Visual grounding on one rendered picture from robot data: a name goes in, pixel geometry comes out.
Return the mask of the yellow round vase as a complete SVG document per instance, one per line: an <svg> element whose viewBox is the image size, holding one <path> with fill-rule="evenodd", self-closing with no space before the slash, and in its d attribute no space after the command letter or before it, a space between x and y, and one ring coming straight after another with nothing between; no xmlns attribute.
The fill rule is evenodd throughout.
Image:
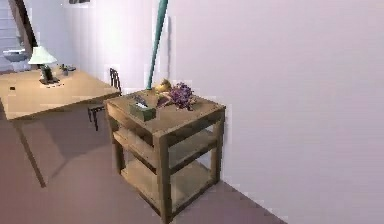
<svg viewBox="0 0 384 224"><path fill-rule="evenodd" d="M167 79L163 79L160 84L154 87L157 93L169 92L171 88L172 85Z"/></svg>

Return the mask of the green tissue box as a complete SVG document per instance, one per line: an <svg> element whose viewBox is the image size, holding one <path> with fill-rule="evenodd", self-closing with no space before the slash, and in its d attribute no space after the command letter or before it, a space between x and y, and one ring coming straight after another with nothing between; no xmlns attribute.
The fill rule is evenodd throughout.
<svg viewBox="0 0 384 224"><path fill-rule="evenodd" d="M138 103L129 105L130 113L141 121L149 121L156 117L156 109L140 106Z"/></svg>

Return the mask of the wooden side table with shelves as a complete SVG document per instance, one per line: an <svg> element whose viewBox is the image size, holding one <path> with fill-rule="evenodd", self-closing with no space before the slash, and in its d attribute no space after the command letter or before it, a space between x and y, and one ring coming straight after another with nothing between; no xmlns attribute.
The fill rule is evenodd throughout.
<svg viewBox="0 0 384 224"><path fill-rule="evenodd" d="M192 111L157 108L158 97L142 90L104 102L118 174L169 224L220 180L225 107L195 96ZM156 109L141 121L138 103Z"/></svg>

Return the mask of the purple flower bunch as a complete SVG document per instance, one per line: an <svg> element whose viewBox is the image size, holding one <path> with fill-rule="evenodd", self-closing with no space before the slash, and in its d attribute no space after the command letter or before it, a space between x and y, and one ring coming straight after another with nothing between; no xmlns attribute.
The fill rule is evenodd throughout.
<svg viewBox="0 0 384 224"><path fill-rule="evenodd" d="M193 91L185 83L180 82L173 86L168 92L159 95L156 107L165 107L167 105L175 105L178 109L187 109L192 111Z"/></svg>

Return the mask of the white shade table lamp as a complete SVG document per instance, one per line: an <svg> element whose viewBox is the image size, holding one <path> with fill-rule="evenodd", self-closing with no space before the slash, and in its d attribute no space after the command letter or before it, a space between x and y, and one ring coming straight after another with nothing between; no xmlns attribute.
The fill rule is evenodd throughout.
<svg viewBox="0 0 384 224"><path fill-rule="evenodd" d="M28 63L30 65L40 66L40 83L49 85L58 83L59 79L55 77L50 68L50 64L55 63L57 59L51 55L43 46L37 46L32 49L32 55Z"/></svg>

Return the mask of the teal baseball bat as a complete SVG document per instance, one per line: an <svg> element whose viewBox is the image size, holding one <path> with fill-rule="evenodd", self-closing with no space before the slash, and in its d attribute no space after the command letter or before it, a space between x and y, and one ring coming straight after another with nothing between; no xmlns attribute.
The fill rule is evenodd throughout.
<svg viewBox="0 0 384 224"><path fill-rule="evenodd" d="M159 0L159 4L158 4L151 64L150 64L148 81L147 81L147 86L146 86L147 90L150 90L152 88L153 74L154 74L154 69L155 69L155 65L156 65L156 58L157 58L159 43L160 43L161 34L162 34L162 30L163 30L164 20L165 20L167 8L168 8L168 2L169 2L169 0Z"/></svg>

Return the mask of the small dark green object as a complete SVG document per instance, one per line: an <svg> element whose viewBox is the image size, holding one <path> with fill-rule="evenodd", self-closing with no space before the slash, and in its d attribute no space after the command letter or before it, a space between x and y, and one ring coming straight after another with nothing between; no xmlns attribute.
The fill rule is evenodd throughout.
<svg viewBox="0 0 384 224"><path fill-rule="evenodd" d="M65 64L61 64L59 66L59 68L62 71L64 76L67 76L70 72L76 70L76 68L74 66L69 66L69 65L65 65Z"/></svg>

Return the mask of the large wooden desk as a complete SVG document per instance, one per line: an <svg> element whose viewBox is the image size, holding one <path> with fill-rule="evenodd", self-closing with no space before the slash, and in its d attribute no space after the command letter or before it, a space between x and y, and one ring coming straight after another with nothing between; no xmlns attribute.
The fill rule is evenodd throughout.
<svg viewBox="0 0 384 224"><path fill-rule="evenodd" d="M16 130L42 188L46 182L22 127L47 115L102 103L120 93L118 89L81 70L70 72L68 76L57 75L57 78L58 83L43 85L39 81L39 70L0 75L0 115Z"/></svg>

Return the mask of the grey bowl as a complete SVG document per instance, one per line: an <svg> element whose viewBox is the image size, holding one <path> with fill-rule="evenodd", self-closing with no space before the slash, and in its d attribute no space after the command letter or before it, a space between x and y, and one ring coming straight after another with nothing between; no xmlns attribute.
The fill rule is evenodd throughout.
<svg viewBox="0 0 384 224"><path fill-rule="evenodd" d="M21 62L25 61L28 58L28 55L24 49L19 50L5 50L3 56L9 62Z"/></svg>

